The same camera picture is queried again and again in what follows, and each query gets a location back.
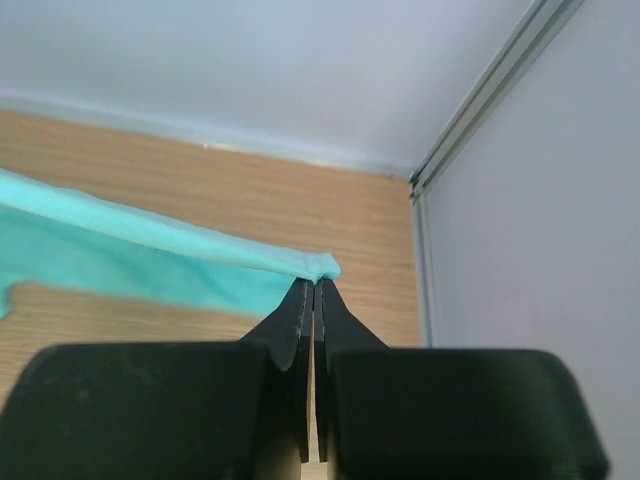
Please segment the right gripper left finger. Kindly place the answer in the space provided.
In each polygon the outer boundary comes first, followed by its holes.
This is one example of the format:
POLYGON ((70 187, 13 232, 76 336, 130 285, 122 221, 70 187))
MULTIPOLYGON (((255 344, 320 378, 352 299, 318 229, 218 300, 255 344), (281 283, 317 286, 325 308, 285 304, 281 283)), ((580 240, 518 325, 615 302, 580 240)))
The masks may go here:
POLYGON ((297 479, 309 459, 313 285, 236 341, 60 344, 1 412, 5 479, 297 479))

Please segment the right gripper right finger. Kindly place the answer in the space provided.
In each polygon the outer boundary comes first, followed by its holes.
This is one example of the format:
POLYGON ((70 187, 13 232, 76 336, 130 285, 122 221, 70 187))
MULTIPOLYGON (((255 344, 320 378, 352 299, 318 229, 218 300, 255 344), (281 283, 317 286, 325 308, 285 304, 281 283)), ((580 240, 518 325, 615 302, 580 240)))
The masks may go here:
POLYGON ((531 349, 398 348, 315 289, 319 457, 332 479, 605 479, 580 387, 531 349))

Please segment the teal green t shirt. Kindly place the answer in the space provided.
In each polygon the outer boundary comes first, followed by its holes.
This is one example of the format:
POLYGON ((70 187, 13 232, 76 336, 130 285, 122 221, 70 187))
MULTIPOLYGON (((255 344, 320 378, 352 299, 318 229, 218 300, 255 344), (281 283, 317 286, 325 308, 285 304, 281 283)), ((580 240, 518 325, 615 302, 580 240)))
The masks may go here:
POLYGON ((1 314, 19 283, 264 316, 294 280, 337 279, 308 253, 1 173, 1 314))

